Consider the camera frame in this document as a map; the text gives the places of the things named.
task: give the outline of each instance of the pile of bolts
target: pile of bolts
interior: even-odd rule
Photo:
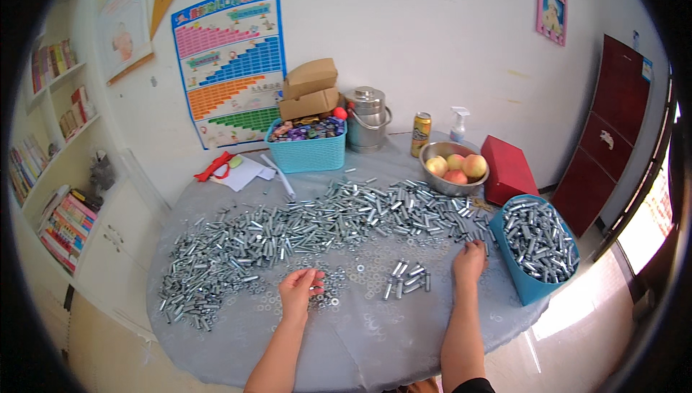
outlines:
[[[219,211],[213,221],[200,218],[174,241],[159,310],[168,323],[184,319],[211,331],[226,296],[264,291],[258,270],[300,254],[319,256],[333,248],[358,246],[375,233],[407,238],[445,234],[457,243],[489,235],[494,241],[487,217],[473,218],[470,197],[452,198],[411,180],[383,191],[371,186],[374,181],[333,180],[321,199],[257,206],[231,217],[234,206]],[[406,283],[415,285],[411,281],[420,273]],[[422,277],[421,286],[429,289],[430,275]]]
[[[396,280],[394,298],[397,300],[401,300],[404,294],[409,294],[421,287],[424,287],[427,293],[430,292],[430,272],[418,263],[408,272],[408,280],[404,281],[402,276],[407,267],[408,261],[403,258],[399,259],[396,267],[394,267],[394,271],[392,271],[392,276],[387,279],[387,288],[385,289],[385,295],[382,296],[382,300],[389,300],[394,287],[394,280]]]
[[[580,261],[575,242],[549,203],[518,198],[507,204],[502,218],[514,260],[527,275],[557,284],[575,273]]]

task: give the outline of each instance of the door frame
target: door frame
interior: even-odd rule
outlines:
[[[644,198],[651,190],[653,182],[661,170],[663,159],[666,156],[666,151],[668,150],[670,143],[670,134],[673,130],[673,120],[675,119],[675,104],[677,103],[677,100],[675,99],[675,89],[673,86],[673,75],[670,72],[668,75],[668,94],[666,96],[667,101],[661,117],[661,125],[658,131],[658,141],[653,148],[649,164],[646,167],[646,170],[643,172],[642,177],[639,179],[639,184],[637,185],[636,189],[632,192],[632,196],[630,197],[630,201],[627,203],[627,206],[620,211],[617,219],[612,225],[610,225],[609,228],[602,230],[604,237],[601,240],[600,247],[594,253],[594,261],[597,261],[601,256],[603,256],[603,254],[606,253],[606,251],[617,241],[620,233],[622,233],[627,224],[630,223],[630,220],[632,220],[636,210],[644,202]],[[629,267],[629,269],[631,275],[634,275],[632,268]]]

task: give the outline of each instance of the blue plastic bin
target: blue plastic bin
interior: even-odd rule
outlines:
[[[537,200],[541,204],[546,204],[547,201],[543,198],[539,198],[538,196],[535,197],[529,194],[515,196],[514,198],[509,199],[507,203],[504,204],[502,208],[500,208],[499,212],[495,215],[495,217],[493,217],[493,219],[490,221],[490,229],[495,235],[497,245],[500,247],[500,253],[502,253],[502,258],[505,260],[507,267],[509,268],[509,272],[512,275],[512,280],[514,281],[514,286],[517,288],[519,299],[521,300],[524,306],[528,306],[529,304],[537,300],[540,300],[541,298],[545,297],[546,295],[549,295],[562,285],[569,282],[572,279],[572,277],[576,275],[576,270],[579,268],[579,264],[576,265],[575,273],[572,275],[572,277],[570,277],[567,281],[560,282],[558,284],[545,284],[541,282],[541,280],[538,280],[537,278],[524,273],[524,270],[522,270],[514,260],[514,256],[512,255],[512,252],[509,249],[509,242],[507,242],[507,238],[503,230],[503,228],[505,227],[505,220],[502,216],[505,214],[508,204],[515,199],[527,199],[529,202]],[[563,229],[570,237],[572,237],[572,241],[575,242],[575,255],[578,257],[579,250],[576,247],[576,241],[574,240],[574,236],[565,224],[563,224]]]
[[[277,118],[264,136],[274,156],[274,163],[283,173],[333,171],[344,165],[346,155],[346,133],[348,126],[344,121],[344,133],[335,138],[292,140],[289,142],[269,142],[274,127],[281,124]]]

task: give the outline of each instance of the red toy ball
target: red toy ball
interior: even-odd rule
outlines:
[[[348,114],[346,113],[346,110],[344,110],[343,108],[335,108],[333,114],[335,117],[340,118],[342,120],[346,120],[346,118],[348,118]]]

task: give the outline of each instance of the table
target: table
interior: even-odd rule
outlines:
[[[445,140],[446,135],[433,132],[431,140]],[[387,187],[404,178],[423,178],[418,159],[409,154],[411,135],[391,135],[380,151],[359,155],[347,151],[341,170],[289,175],[299,199],[314,199],[324,193],[329,181],[342,178],[343,169],[356,167],[349,178],[358,181],[376,176],[374,187]],[[248,156],[259,159],[260,153]],[[244,386],[250,372],[269,343],[272,327],[278,323],[278,311],[258,311],[265,295],[241,293],[230,297],[218,312],[219,321],[209,333],[197,331],[188,323],[167,324],[158,311],[163,273],[168,269],[173,241],[192,223],[204,216],[212,220],[222,207],[238,204],[239,213],[251,206],[272,206],[283,203],[281,182],[255,178],[245,189],[235,193],[214,182],[191,182],[172,210],[161,233],[156,254],[147,278],[147,313],[151,327],[163,350],[175,365],[189,371],[204,383]],[[298,369],[297,392],[381,392],[399,385],[428,378],[439,373],[439,352],[453,304],[451,265],[461,244],[451,242],[425,252],[425,263],[432,271],[432,291],[415,291],[402,300],[387,302],[376,293],[367,300],[368,289],[351,282],[350,289],[340,297],[338,311],[311,313],[303,337]],[[479,310],[485,352],[508,343],[527,330],[547,309],[549,298],[522,307],[504,261],[489,241],[490,266],[481,276]],[[350,271],[358,264],[367,264],[373,253],[380,252],[388,271],[401,256],[416,260],[418,247],[400,244],[390,237],[363,246],[366,255],[354,259],[349,252],[330,251],[321,259],[331,267],[342,266]],[[278,280],[284,264],[258,274],[268,282]],[[267,291],[276,293],[271,285]]]

